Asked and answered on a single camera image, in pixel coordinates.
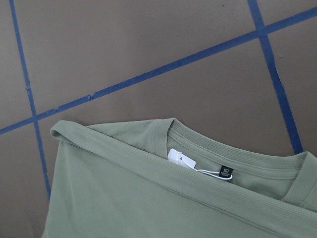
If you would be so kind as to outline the olive green long-sleeve shirt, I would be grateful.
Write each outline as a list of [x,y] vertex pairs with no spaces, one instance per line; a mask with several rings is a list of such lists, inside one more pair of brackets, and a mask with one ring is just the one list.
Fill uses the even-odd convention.
[[[61,120],[45,238],[314,238],[317,159],[234,148],[175,118]],[[233,169],[231,182],[196,169]]]

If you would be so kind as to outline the black shirt size label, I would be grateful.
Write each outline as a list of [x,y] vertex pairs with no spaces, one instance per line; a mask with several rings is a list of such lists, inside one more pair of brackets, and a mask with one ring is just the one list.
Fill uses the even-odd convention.
[[222,165],[218,176],[220,177],[221,180],[231,182],[233,179],[232,173],[233,173],[233,169],[231,167]]

